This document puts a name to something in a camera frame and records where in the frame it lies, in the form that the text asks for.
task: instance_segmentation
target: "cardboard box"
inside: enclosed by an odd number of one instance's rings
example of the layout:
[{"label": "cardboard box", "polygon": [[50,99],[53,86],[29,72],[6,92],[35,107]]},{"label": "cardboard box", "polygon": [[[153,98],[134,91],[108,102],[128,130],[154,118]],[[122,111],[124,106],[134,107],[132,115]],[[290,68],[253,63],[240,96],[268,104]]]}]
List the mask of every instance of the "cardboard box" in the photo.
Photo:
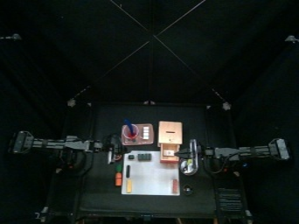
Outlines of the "cardboard box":
[{"label": "cardboard box", "polygon": [[177,163],[178,158],[173,155],[182,144],[182,124],[180,122],[158,122],[158,139],[161,163]]}]

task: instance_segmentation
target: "wire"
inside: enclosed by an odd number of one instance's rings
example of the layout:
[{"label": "wire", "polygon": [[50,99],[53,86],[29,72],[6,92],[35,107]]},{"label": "wire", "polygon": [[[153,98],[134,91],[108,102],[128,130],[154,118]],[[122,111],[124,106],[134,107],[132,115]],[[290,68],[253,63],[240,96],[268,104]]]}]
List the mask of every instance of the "wire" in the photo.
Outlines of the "wire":
[{"label": "wire", "polygon": [[210,173],[213,173],[213,174],[220,173],[220,172],[222,171],[224,167],[225,167],[226,162],[229,161],[229,158],[234,157],[237,154],[238,154],[238,153],[236,152],[236,153],[228,155],[228,156],[225,157],[225,160],[224,160],[224,162],[222,162],[222,165],[221,165],[220,169],[218,169],[217,171],[212,171]]}]

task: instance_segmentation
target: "blue object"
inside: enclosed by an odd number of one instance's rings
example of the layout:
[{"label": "blue object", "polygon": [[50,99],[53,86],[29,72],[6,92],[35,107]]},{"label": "blue object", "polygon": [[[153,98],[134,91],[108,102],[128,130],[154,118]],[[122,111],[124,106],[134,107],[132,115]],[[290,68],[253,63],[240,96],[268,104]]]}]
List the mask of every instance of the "blue object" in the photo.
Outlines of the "blue object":
[{"label": "blue object", "polygon": [[130,135],[134,134],[132,123],[125,119],[125,126],[129,128]]}]

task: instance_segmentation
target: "red object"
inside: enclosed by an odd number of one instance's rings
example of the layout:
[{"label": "red object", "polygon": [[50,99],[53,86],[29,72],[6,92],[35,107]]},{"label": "red object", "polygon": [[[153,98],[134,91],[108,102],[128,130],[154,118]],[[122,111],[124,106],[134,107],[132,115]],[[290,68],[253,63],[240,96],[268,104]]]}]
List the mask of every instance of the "red object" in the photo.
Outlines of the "red object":
[{"label": "red object", "polygon": [[178,180],[174,178],[172,180],[172,193],[177,193],[178,192]]},{"label": "red object", "polygon": [[128,136],[130,139],[134,139],[134,138],[136,138],[136,133],[133,133],[133,135],[132,135],[130,133],[128,133],[126,136]]},{"label": "red object", "polygon": [[116,173],[116,186],[121,186],[121,173],[120,172],[117,172]]}]

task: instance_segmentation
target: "white board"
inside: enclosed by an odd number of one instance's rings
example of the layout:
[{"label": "white board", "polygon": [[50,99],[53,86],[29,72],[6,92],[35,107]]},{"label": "white board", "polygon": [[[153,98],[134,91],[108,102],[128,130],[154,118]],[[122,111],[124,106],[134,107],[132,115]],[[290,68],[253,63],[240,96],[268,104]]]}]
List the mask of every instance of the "white board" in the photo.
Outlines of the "white board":
[{"label": "white board", "polygon": [[[138,161],[137,154],[150,153],[150,161]],[[132,192],[126,193],[126,166],[129,165],[129,179]],[[177,192],[173,192],[173,179],[177,179]],[[124,156],[121,194],[138,195],[180,195],[180,180],[177,164],[160,163],[160,151],[133,150]]]}]

